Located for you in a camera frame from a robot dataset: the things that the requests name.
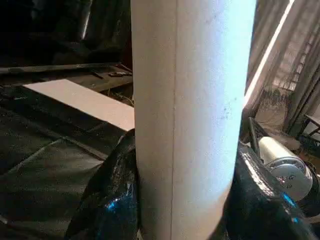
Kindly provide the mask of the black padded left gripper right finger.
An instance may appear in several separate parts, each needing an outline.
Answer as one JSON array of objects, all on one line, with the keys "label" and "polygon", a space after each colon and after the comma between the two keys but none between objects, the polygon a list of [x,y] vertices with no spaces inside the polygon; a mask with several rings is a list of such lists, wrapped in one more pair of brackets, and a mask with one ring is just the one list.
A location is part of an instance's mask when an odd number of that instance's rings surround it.
[{"label": "black padded left gripper right finger", "polygon": [[318,239],[298,204],[242,142],[237,146],[225,222],[231,240]]}]

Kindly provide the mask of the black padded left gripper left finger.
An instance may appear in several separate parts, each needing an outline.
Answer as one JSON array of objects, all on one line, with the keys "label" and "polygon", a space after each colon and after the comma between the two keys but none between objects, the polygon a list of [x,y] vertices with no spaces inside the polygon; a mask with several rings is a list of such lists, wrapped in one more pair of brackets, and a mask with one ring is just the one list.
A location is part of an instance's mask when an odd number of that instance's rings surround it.
[{"label": "black padded left gripper left finger", "polygon": [[127,131],[90,178],[67,240],[135,240],[139,230],[135,130]]}]

